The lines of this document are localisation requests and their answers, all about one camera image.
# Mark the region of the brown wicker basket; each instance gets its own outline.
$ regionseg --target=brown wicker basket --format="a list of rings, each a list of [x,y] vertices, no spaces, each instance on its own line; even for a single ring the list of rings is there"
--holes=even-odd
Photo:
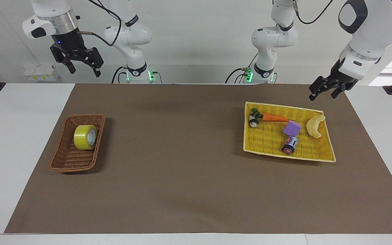
[[[55,172],[77,172],[91,169],[98,157],[104,123],[105,116],[102,114],[73,115],[66,118],[59,142],[49,163],[49,169]],[[98,130],[94,149],[82,150],[75,147],[74,133],[79,125],[94,125]]]

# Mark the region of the orange carrot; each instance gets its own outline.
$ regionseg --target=orange carrot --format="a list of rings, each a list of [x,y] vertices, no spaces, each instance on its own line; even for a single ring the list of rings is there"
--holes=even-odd
[[[269,113],[263,113],[263,121],[284,121],[287,123],[289,119],[283,116],[276,116]]]

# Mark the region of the white table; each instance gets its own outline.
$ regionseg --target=white table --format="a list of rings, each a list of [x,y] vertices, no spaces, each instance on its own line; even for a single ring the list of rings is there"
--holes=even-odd
[[[73,84],[7,84],[0,92],[0,244],[392,244],[392,234],[2,234]],[[392,96],[347,93],[392,174]]]

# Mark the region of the black cable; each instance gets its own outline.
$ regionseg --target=black cable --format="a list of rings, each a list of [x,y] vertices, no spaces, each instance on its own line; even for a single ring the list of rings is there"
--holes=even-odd
[[[254,58],[253,58],[252,61],[249,63],[249,65],[247,66],[247,68],[249,68],[250,65],[252,65],[252,62],[257,58],[257,56],[258,56],[258,53],[254,56]],[[243,80],[245,74],[246,74],[246,71],[243,72],[243,76],[241,77],[240,82],[238,82],[238,83],[241,83],[241,80]]]
[[[238,79],[240,76],[243,78],[244,75],[243,75],[243,74],[238,75],[238,76],[235,78],[234,83],[237,83],[237,79]]]
[[[126,71],[119,73],[119,75],[117,75],[117,82],[120,84],[120,75],[122,74],[126,74]]]
[[[332,2],[333,2],[333,0],[330,0],[329,3],[328,3],[328,5],[326,5],[325,9],[323,9],[323,11],[317,16],[317,18],[316,18],[315,20],[311,21],[311,22],[304,22],[304,21],[299,17],[299,10],[295,10],[295,11],[296,11],[297,18],[299,19],[300,22],[302,22],[302,23],[305,24],[305,25],[312,24],[312,23],[316,22],[316,21],[322,16],[322,14],[328,9],[329,5],[331,5]]]
[[[157,71],[158,75],[160,76],[160,82],[163,83],[163,79],[161,79],[161,74]]]
[[[121,67],[117,68],[117,70],[115,71],[115,74],[113,75],[112,83],[114,82],[114,79],[116,78],[116,75],[119,72],[119,70],[123,69],[123,68],[125,68],[125,67],[121,66]]]
[[[93,3],[94,5],[98,6],[98,7],[101,8],[101,9],[105,10],[105,11],[106,11],[107,13],[109,13],[110,15],[114,15],[114,16],[119,20],[119,28],[118,28],[118,30],[117,30],[116,37],[115,37],[115,39],[113,40],[113,42],[112,42],[111,44],[109,44],[109,43],[108,43],[105,39],[103,39],[101,36],[99,36],[98,34],[93,33],[93,32],[78,31],[78,34],[81,34],[81,35],[93,35],[93,36],[95,36],[95,37],[101,39],[101,40],[102,40],[104,43],[106,43],[108,46],[110,46],[110,47],[113,46],[114,43],[116,42],[117,38],[119,37],[120,29],[122,28],[122,19],[121,19],[115,12],[113,12],[113,11],[111,11],[110,9],[104,7],[104,5],[100,2],[100,0],[98,0],[98,2],[99,2],[100,4],[96,3],[96,2],[93,1],[93,0],[87,0],[87,1]]]
[[[232,74],[236,73],[237,71],[241,71],[241,68],[235,69],[231,74],[229,74],[228,78],[226,79],[225,83],[228,83],[229,78],[232,76]]]
[[[107,11],[107,13],[109,13],[109,15],[112,15],[112,14],[110,13],[110,11],[101,3],[100,0],[98,0],[98,3],[102,6],[103,9],[105,9],[105,10]]]

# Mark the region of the wicker basket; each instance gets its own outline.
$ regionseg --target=wicker basket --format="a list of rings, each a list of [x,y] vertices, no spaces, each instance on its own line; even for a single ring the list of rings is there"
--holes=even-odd
[[[104,123],[105,116],[102,114],[73,115],[66,118],[59,142],[49,163],[49,169],[55,172],[78,172],[91,169],[98,157]],[[94,149],[82,150],[75,147],[74,133],[79,125],[94,125],[98,130]]]
[[[292,155],[287,155],[281,150],[287,140],[287,135],[283,133],[285,123],[261,121],[258,127],[249,127],[249,115],[254,107],[260,113],[284,116],[302,126],[297,135],[299,143],[297,143],[296,150]],[[336,158],[333,153],[326,121],[322,121],[318,127],[318,131],[322,134],[321,138],[313,138],[306,130],[307,121],[316,115],[323,115],[323,112],[278,104],[246,102],[244,108],[243,150],[259,155],[333,163],[336,161]]]

